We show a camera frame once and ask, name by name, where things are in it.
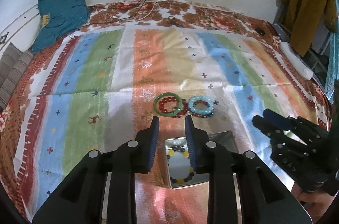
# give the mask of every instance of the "green jade bangle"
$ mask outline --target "green jade bangle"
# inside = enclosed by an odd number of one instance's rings
[[[159,111],[158,108],[157,108],[157,103],[158,103],[158,101],[159,101],[161,98],[165,97],[165,96],[173,96],[173,97],[177,98],[177,106],[176,106],[177,108],[176,108],[174,111],[170,112],[170,113],[162,113],[162,112]],[[158,115],[163,116],[163,117],[172,117],[172,116],[178,114],[178,113],[182,110],[182,107],[183,107],[182,99],[181,99],[177,94],[172,93],[172,92],[166,92],[166,93],[160,94],[159,96],[157,96],[157,97],[155,98],[155,100],[154,100],[154,102],[153,102],[153,108],[154,108],[154,111],[155,111]]]

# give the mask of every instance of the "bed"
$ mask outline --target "bed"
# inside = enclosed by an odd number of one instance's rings
[[[330,126],[326,95],[294,70],[268,22],[186,1],[136,3],[90,6],[86,25],[35,55],[1,115],[1,182],[28,220],[88,151],[115,150],[149,127],[163,92],[210,97],[215,115],[196,127],[231,130],[239,152],[255,151],[289,188],[252,117],[269,108]],[[183,126],[160,117],[158,147]],[[136,176],[138,223],[205,224],[208,185],[167,188],[158,156]]]

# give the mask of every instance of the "orange stripe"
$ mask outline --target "orange stripe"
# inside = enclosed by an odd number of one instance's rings
[[[243,40],[252,50],[252,52],[261,60],[262,64],[271,73],[274,80],[277,82],[281,90],[284,92],[289,103],[296,111],[298,116],[301,116],[309,121],[318,123],[318,117],[315,111],[309,110],[303,98],[296,91],[289,79],[280,70],[274,60],[264,51],[262,45],[258,42]]]
[[[135,33],[132,107],[137,131],[149,127],[154,114],[154,98],[146,100],[143,97],[145,94],[157,96],[163,92],[177,92],[179,90],[172,72],[167,68],[168,62],[163,52],[165,46],[162,35],[162,31],[154,29],[138,29]],[[178,127],[183,128],[183,121],[184,118],[173,119],[160,116],[158,141],[163,142],[164,139],[182,136],[183,130],[178,129]],[[143,198],[145,199],[142,204],[137,202],[138,219],[144,216],[146,209],[148,211],[147,216],[150,218],[149,223],[164,223],[164,219],[169,223],[170,219],[175,219],[176,224],[205,224],[206,212],[202,211],[192,193],[197,190],[207,192],[206,185],[196,186],[197,189],[193,192],[190,188],[171,190],[157,187],[164,186],[164,174],[160,175],[160,173],[165,173],[164,164],[167,161],[164,160],[163,152],[162,149],[157,150],[151,173],[136,177],[137,180],[141,179],[142,181]]]

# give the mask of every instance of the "metal tray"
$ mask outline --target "metal tray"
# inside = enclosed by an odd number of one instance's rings
[[[227,150],[232,152],[238,152],[237,145],[235,143],[233,134],[231,131],[224,131],[218,133],[209,134],[208,137],[211,141],[217,142],[223,145]],[[171,177],[174,179],[186,178],[189,175],[190,162],[188,158],[185,158],[180,152],[175,152],[174,155],[167,163],[167,153],[173,146],[180,146],[187,149],[186,137],[173,138],[165,140],[164,145],[164,156],[165,156],[165,166],[166,166],[166,180],[167,185],[171,189],[181,189],[192,187],[201,183],[206,183],[209,181],[209,174],[196,174],[192,177],[192,180],[184,182],[183,184],[171,182]]]

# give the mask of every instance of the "yellow jacket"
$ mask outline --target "yellow jacket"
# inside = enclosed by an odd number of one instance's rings
[[[337,32],[337,9],[335,0],[281,0],[287,5],[287,13],[282,24],[292,34],[291,47],[304,56],[316,34],[321,17],[332,32]]]

